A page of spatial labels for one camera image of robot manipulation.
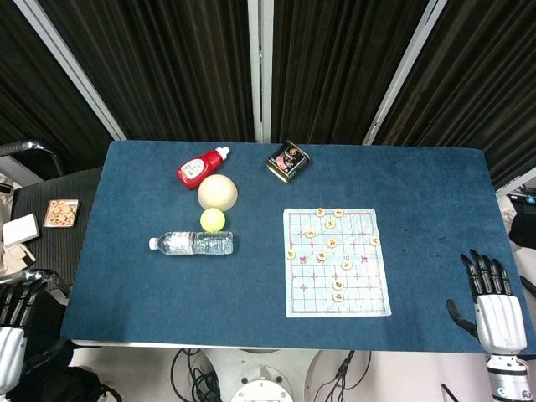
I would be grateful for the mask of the red bottle white cap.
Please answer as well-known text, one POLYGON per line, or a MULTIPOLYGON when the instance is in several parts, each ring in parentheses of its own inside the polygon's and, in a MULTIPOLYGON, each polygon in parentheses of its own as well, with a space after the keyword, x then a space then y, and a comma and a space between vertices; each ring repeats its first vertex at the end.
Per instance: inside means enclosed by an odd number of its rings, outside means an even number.
POLYGON ((193 190, 221 167, 229 153, 228 147, 217 147, 204 155, 194 157, 176 169, 176 177, 185 188, 193 190))

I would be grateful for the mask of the yellow tennis ball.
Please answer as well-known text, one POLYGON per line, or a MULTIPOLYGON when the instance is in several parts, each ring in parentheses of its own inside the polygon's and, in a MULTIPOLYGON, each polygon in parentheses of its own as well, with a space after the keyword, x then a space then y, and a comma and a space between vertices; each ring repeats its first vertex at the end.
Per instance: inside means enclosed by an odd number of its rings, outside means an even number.
POLYGON ((205 209, 200 216, 200 224, 206 232, 219 232, 225 226, 225 215, 217 208, 205 209))

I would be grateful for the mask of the paper chinese chess board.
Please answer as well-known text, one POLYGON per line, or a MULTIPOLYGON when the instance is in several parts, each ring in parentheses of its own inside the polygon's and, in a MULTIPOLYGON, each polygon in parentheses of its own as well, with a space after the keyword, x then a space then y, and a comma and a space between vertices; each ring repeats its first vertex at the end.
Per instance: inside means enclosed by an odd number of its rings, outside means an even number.
POLYGON ((344 215, 336 218, 326 210, 324 217, 317 217, 315 209, 285 209, 283 233, 286 278, 286 316, 288 318, 342 318, 388 317, 391 315, 384 258, 374 209, 343 209, 344 215), (336 221, 334 229, 327 229, 329 219, 336 221), (307 229, 316 235, 309 239, 307 229), (379 238, 379 245, 369 243, 371 237, 379 238), (337 241, 335 248, 327 246, 327 240, 337 241), (294 250, 293 260, 286 252, 294 250), (327 259, 317 260, 317 253, 325 251, 327 259), (349 271, 341 268, 344 260, 350 260, 349 271), (334 281, 341 281, 344 288, 343 302, 335 302, 332 295, 334 281))

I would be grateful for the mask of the white flat box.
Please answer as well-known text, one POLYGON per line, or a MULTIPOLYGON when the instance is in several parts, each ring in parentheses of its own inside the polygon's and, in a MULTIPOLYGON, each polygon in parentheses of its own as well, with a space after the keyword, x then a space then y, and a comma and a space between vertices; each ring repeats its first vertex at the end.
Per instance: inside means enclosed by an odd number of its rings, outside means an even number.
POLYGON ((5 223, 2 227, 3 244, 6 247, 18 245, 39 237, 39 227, 35 214, 5 223))

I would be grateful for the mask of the box of wooden pieces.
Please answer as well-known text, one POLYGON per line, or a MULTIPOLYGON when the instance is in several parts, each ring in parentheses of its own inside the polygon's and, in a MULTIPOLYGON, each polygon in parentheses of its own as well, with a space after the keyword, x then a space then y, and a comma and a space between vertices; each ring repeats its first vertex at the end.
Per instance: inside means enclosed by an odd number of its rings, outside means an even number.
POLYGON ((52 199, 44 216, 45 228, 73 228, 80 209, 78 199, 52 199))

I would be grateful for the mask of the black bag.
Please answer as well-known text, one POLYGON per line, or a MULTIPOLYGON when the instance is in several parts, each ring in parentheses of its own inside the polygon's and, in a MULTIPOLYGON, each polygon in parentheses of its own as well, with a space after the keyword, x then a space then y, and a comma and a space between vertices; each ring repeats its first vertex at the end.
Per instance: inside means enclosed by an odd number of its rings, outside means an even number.
POLYGON ((125 402, 121 393, 80 367, 46 368, 22 377, 9 402, 125 402))

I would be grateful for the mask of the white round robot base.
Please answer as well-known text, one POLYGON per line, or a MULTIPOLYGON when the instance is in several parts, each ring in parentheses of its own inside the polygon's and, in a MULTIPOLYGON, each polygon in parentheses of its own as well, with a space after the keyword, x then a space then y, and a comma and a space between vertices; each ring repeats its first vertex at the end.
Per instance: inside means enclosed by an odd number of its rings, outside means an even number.
POLYGON ((307 402, 317 349, 211 348, 203 351, 222 402, 307 402))

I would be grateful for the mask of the clear plastic water bottle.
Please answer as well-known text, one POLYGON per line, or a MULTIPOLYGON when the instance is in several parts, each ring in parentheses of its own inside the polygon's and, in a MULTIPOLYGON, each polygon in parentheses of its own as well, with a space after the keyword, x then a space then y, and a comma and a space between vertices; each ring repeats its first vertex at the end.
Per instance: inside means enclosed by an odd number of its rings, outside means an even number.
POLYGON ((174 231, 151 238, 148 246, 150 250, 158 250, 164 255, 231 255, 234 236, 228 231, 174 231))

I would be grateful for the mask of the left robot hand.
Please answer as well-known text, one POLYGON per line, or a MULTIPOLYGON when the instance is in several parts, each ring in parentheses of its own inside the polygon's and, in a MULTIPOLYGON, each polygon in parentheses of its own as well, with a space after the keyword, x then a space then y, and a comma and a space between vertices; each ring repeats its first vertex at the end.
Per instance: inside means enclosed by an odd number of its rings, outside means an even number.
POLYGON ((27 347, 28 329, 35 303, 45 288, 42 280, 0 286, 0 402, 20 380, 27 347))

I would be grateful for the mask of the black tin can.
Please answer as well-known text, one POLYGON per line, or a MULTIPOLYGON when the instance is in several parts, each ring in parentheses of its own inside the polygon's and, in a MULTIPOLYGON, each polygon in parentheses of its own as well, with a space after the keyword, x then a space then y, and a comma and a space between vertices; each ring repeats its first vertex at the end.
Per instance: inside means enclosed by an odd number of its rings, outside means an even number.
POLYGON ((294 142, 285 141, 266 161, 268 169, 283 183, 289 183, 310 162, 309 155, 294 142))

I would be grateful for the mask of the grey metal frame post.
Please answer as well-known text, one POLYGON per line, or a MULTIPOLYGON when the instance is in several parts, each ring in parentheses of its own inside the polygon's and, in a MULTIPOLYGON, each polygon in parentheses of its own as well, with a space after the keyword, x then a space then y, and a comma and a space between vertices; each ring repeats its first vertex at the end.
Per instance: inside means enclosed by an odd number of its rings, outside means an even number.
POLYGON ((114 141, 127 136, 38 0, 12 0, 114 141))
POLYGON ((255 140, 271 141, 274 0, 247 0, 255 140))
POLYGON ((422 13, 415 31, 408 42, 396 71, 389 83, 387 90, 379 104, 371 124, 368 127, 363 139, 363 146, 370 146, 374 143, 376 136, 394 102, 396 101, 403 85, 405 84, 416 60, 424 48, 430 34, 439 20, 448 0, 428 0, 425 10, 422 13))

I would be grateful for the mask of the blue table mat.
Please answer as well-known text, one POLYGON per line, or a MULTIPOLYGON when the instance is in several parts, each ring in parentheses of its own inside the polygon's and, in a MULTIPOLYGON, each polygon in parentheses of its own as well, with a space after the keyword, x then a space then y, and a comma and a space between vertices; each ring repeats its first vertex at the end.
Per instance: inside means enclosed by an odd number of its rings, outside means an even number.
POLYGON ((194 231, 201 213, 177 167, 211 142, 115 141, 108 148, 61 333, 76 341, 262 348, 478 353, 449 317, 474 309, 461 255, 500 260, 521 296, 482 151, 449 147, 308 145, 290 183, 265 166, 274 144, 233 143, 221 173, 239 197, 231 255, 167 256, 148 241, 194 231), (371 208, 391 314, 286 316, 283 213, 371 208))

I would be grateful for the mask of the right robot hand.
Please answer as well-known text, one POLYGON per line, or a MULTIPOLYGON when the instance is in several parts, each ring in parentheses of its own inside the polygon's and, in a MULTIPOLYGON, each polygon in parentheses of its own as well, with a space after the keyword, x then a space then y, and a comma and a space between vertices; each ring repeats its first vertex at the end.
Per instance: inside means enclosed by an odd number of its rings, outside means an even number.
POLYGON ((505 267, 474 249, 468 255, 461 254, 460 259, 468 277, 475 321, 465 319, 455 302, 448 299, 446 309, 451 320, 477 338, 489 354, 521 353, 528 346, 523 312, 505 267))

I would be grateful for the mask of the black mesh chair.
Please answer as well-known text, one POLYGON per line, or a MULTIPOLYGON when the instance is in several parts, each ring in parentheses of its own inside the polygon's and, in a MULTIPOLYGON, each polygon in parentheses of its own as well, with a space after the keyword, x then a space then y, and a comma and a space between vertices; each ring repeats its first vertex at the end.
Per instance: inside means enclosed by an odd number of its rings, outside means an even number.
POLYGON ((67 286, 75 281, 75 272, 85 238, 90 211, 101 178, 100 167, 70 173, 14 191, 12 217, 34 214, 44 222, 49 202, 53 199, 80 201, 75 226, 72 228, 39 228, 40 236, 25 245, 36 258, 33 268, 56 271, 67 286))

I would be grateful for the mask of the chrome curved tube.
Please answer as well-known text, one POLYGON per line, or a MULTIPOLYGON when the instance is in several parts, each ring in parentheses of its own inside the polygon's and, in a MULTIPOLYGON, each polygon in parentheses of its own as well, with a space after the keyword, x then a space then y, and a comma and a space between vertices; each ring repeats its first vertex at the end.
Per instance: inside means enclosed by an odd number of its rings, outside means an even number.
POLYGON ((70 297, 70 287, 60 274, 53 270, 23 270, 0 277, 0 285, 12 285, 19 282, 45 281, 56 285, 64 297, 70 297))

